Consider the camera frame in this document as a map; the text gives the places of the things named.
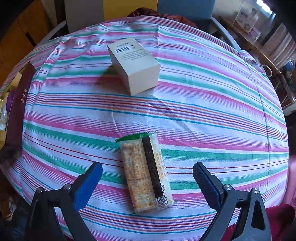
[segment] striped tablecloth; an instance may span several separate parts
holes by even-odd
[[[107,44],[133,37],[161,64],[158,86],[128,96]],[[288,138],[278,97],[245,51],[167,19],[105,22],[37,46],[21,157],[1,165],[30,203],[35,190],[59,189],[93,161],[103,176],[80,211],[97,240],[198,240],[215,215],[192,176],[201,161],[236,189],[259,188],[278,204],[287,178]],[[157,131],[169,174],[171,208],[135,215],[119,137]],[[69,230],[57,210],[63,231]],[[232,222],[238,213],[235,212]]]

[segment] screw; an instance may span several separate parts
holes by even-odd
[[[65,190],[69,190],[71,187],[72,187],[71,184],[65,184],[64,185],[64,189]]]
[[[229,184],[225,184],[224,185],[224,188],[227,190],[227,191],[230,191],[232,189],[232,186],[229,185]]]
[[[253,190],[253,192],[256,193],[256,194],[259,193],[259,189],[258,189],[258,188],[253,188],[252,190]]]
[[[43,191],[43,188],[37,188],[36,192],[40,193]]]

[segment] transparent plastic wrapper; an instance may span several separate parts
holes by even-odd
[[[156,132],[117,139],[128,188],[136,213],[174,204]]]

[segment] red fabric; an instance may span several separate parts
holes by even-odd
[[[187,18],[183,17],[183,16],[179,16],[179,15],[168,15],[166,14],[160,14],[159,12],[156,12],[150,8],[146,8],[146,7],[141,7],[136,9],[135,11],[131,12],[128,17],[136,17],[136,16],[141,16],[141,15],[145,15],[145,16],[155,16],[155,17],[160,17],[160,18],[167,18],[179,23],[183,23],[186,24],[188,26],[194,27],[194,28],[198,28],[196,26],[195,23],[189,21]]]
[[[295,209],[289,204],[266,209],[267,217],[271,229],[271,240],[280,241],[286,229],[292,224],[295,218]],[[227,228],[221,241],[229,241],[235,229],[233,224]]]

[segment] barcode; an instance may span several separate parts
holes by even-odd
[[[158,208],[166,207],[165,196],[157,197],[157,198],[156,198],[156,201],[157,201],[157,206],[158,206]]]
[[[122,53],[124,51],[130,50],[128,46],[125,46],[123,48],[115,49],[117,53]]]

